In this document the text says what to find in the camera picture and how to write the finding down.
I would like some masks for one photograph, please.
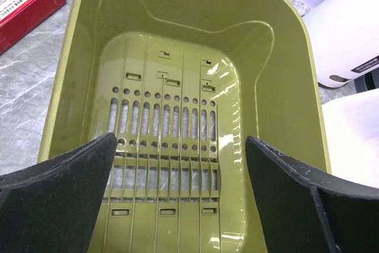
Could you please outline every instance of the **round hole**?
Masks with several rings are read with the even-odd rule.
[[[118,145],[118,146],[124,146],[124,145],[125,145],[125,143],[126,143],[126,140],[125,140],[125,139],[123,139],[123,138],[121,138],[121,139],[118,139],[118,141],[117,141],[117,145]]]

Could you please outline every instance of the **plastic basin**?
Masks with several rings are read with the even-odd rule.
[[[265,252],[245,139],[327,170],[321,121],[287,0],[74,0],[38,160],[118,137],[89,252]]]

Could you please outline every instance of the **white plastic container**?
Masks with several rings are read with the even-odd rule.
[[[378,0],[325,0],[303,19],[322,85],[341,87],[379,67]]]
[[[379,89],[323,105],[334,176],[379,188]]]

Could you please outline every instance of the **drainage slot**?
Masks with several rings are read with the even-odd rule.
[[[143,104],[143,114],[142,114],[142,127],[141,134],[144,136],[149,132],[149,116],[150,116],[150,103]]]
[[[112,216],[129,216],[129,215],[130,215],[129,209],[112,210]]]
[[[210,139],[216,141],[216,113],[211,111]]]
[[[174,138],[177,138],[179,136],[179,112],[180,112],[179,107],[175,106],[174,114],[173,114],[174,125],[172,126],[172,135]]]
[[[183,109],[183,138],[187,139],[188,138],[188,132],[189,132],[189,126],[190,126],[190,111],[188,108]]]
[[[163,136],[168,137],[170,134],[170,106],[165,105],[163,108]]]
[[[138,166],[137,173],[137,190],[145,190],[146,189],[146,166]]]
[[[160,117],[160,105],[154,105],[153,112],[153,136],[158,136],[159,134],[159,117]]]
[[[117,104],[118,104],[118,99],[112,98],[111,107],[109,110],[109,118],[108,118],[108,132],[110,133],[114,132],[115,125],[116,125]]]
[[[127,131],[129,100],[123,100],[121,105],[120,133]]]
[[[132,165],[126,166],[124,188],[127,190],[134,189],[134,179],[136,178],[136,167]]]
[[[159,189],[160,190],[168,189],[168,168],[167,167],[163,167],[160,169]]]
[[[179,168],[171,168],[171,190],[179,190]]]
[[[140,103],[138,101],[134,101],[133,109],[131,111],[131,126],[130,126],[130,132],[132,134],[137,133],[139,113],[140,113]]]
[[[123,188],[124,165],[115,165],[112,175],[112,189]]]
[[[160,209],[159,214],[161,216],[174,216],[176,215],[176,209]]]
[[[198,111],[197,109],[192,109],[192,139],[197,139],[198,137]]]
[[[149,190],[158,189],[158,168],[150,167],[149,171]]]
[[[182,190],[188,191],[190,189],[190,172],[188,168],[182,170]]]
[[[217,170],[212,170],[212,190],[217,190]]]
[[[208,189],[208,169],[203,169],[203,190]]]
[[[192,190],[198,191],[200,180],[199,180],[199,169],[194,168],[192,169]]]
[[[201,139],[207,140],[207,138],[208,138],[207,111],[201,110]]]
[[[217,208],[215,208],[215,207],[203,207],[203,214],[217,214]]]

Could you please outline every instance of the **rectangular slot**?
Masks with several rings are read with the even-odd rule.
[[[180,81],[166,78],[166,84],[171,86],[180,87]]]
[[[137,190],[145,190],[146,189],[146,166],[138,166],[137,172]]]
[[[169,59],[170,58],[170,53],[165,52],[164,50],[161,50],[159,52],[159,57],[161,57],[162,59]]]
[[[190,189],[190,171],[188,168],[182,170],[182,190],[188,191]]]
[[[212,190],[217,190],[217,170],[212,170]]]
[[[201,139],[208,139],[207,111],[201,110]]]
[[[202,59],[201,60],[201,64],[204,65],[204,66],[208,66],[208,67],[212,66],[212,62],[209,61],[209,60],[206,60],[206,59]]]
[[[130,209],[112,210],[112,216],[130,216]]]
[[[167,76],[168,76],[167,72],[158,71],[156,73],[157,78],[167,78]]]
[[[136,167],[132,165],[127,165],[125,172],[126,173],[125,173],[125,179],[124,179],[124,188],[126,190],[133,190],[134,180],[136,178]]]
[[[149,171],[149,190],[158,189],[158,168],[150,167]]]
[[[189,132],[189,127],[190,127],[190,111],[188,108],[183,109],[183,130],[182,130],[182,135],[184,139],[188,138],[188,132]]]
[[[203,91],[205,92],[215,92],[216,87],[211,86],[211,85],[203,85]]]
[[[203,169],[203,190],[208,190],[208,169]]]
[[[216,113],[211,111],[211,125],[210,125],[210,139],[212,142],[216,141]]]
[[[170,106],[165,105],[163,108],[163,136],[168,137],[170,134]]]
[[[141,134],[144,136],[149,133],[149,116],[150,116],[150,103],[143,104]]]
[[[217,214],[216,207],[203,207],[203,214]]]
[[[179,168],[171,168],[171,190],[179,190]]]
[[[140,114],[140,103],[138,101],[133,102],[133,108],[131,110],[131,126],[130,126],[130,132],[132,134],[137,133],[138,128],[138,118]]]
[[[141,76],[141,74],[127,72],[126,73],[126,78],[127,79],[131,79],[131,80],[138,80],[138,81],[140,81],[142,79],[142,76]]]
[[[176,215],[176,209],[159,209],[161,216],[174,216]]]
[[[174,116],[173,116],[173,121],[174,125],[172,126],[172,136],[174,138],[179,137],[179,114],[180,114],[180,109],[178,106],[174,107]]]
[[[120,133],[125,133],[127,131],[128,110],[129,110],[129,101],[125,99],[123,100],[123,103],[121,105]]]
[[[124,178],[124,165],[114,165],[112,174],[112,189],[122,189]]]
[[[117,150],[115,157],[125,158],[125,151],[119,151],[119,150]]]
[[[160,119],[160,105],[154,105],[153,113],[153,136],[158,136],[159,134],[159,119]]]
[[[198,191],[200,188],[199,169],[192,169],[192,190]]]
[[[121,201],[121,198],[120,197],[112,197],[111,198],[111,203],[119,203]]]
[[[117,105],[118,99],[112,98],[108,118],[108,132],[110,133],[114,132],[116,126]]]
[[[198,137],[198,111],[197,109],[192,109],[192,139],[197,139]]]
[[[168,168],[167,167],[163,167],[160,169],[159,189],[160,190],[168,189]]]

